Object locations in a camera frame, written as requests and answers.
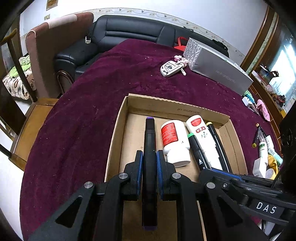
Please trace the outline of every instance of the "green marker cap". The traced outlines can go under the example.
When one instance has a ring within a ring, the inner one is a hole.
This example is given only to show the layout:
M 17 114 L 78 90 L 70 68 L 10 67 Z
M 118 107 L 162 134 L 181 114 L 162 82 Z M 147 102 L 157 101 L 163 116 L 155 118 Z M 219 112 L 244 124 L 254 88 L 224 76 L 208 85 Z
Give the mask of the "green marker cap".
M 187 135 L 187 138 L 189 138 L 189 137 L 191 137 L 191 136 L 194 136 L 194 134 L 193 134 L 193 133 L 188 134 L 188 135 Z

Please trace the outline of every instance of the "cardboard box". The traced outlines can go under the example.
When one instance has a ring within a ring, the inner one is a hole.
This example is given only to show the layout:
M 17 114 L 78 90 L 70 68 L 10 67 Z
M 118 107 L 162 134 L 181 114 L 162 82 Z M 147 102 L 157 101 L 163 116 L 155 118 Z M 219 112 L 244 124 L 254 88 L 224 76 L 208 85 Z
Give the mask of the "cardboard box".
M 247 167 L 230 117 L 209 109 L 176 101 L 150 96 L 129 94 L 122 102 L 111 140 L 105 181 L 123 172 L 127 163 L 133 162 L 136 151 L 144 148 L 145 120 L 147 116 L 155 119 L 156 149 L 163 149 L 161 125 L 168 120 L 184 123 L 193 115 L 201 115 L 211 121 L 220 136 L 225 152 L 234 173 L 247 174 Z M 191 163 L 176 168 L 176 171 L 198 181 L 199 169 L 190 151 Z M 142 203 L 125 202 L 123 210 L 122 240 L 175 240 L 177 241 L 176 202 L 157 203 L 158 226 L 156 231 L 144 231 L 141 226 Z
M 189 38 L 183 56 L 189 60 L 192 71 L 225 85 L 241 96 L 253 83 L 230 58 L 195 39 Z

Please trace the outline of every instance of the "gray box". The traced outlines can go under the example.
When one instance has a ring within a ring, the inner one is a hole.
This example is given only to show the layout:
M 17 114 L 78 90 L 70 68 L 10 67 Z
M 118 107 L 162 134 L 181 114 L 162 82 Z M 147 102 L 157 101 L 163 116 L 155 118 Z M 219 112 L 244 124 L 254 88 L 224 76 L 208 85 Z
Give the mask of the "gray box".
M 189 68 L 243 95 L 253 83 L 242 68 L 217 50 L 189 38 L 184 51 Z

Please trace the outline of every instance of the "white floor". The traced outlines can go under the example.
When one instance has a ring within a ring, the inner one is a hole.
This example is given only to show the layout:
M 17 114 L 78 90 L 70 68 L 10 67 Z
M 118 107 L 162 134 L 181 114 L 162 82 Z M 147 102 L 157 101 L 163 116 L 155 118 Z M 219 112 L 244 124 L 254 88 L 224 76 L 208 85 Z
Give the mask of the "white floor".
M 23 113 L 30 106 L 29 101 L 16 103 Z M 0 130 L 0 144 L 10 150 L 11 139 Z M 20 229 L 20 188 L 24 172 L 8 160 L 8 157 L 0 152 L 0 208 L 16 234 L 22 238 Z

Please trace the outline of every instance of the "brown upholstered headboard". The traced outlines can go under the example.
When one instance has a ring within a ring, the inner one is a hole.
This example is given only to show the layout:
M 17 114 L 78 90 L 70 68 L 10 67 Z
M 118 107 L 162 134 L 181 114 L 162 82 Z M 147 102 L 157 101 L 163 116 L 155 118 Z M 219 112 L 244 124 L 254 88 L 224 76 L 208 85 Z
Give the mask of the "brown upholstered headboard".
M 49 20 L 28 32 L 26 47 L 38 97 L 57 98 L 60 95 L 53 58 L 61 50 L 85 37 L 93 20 L 91 12 L 70 14 Z

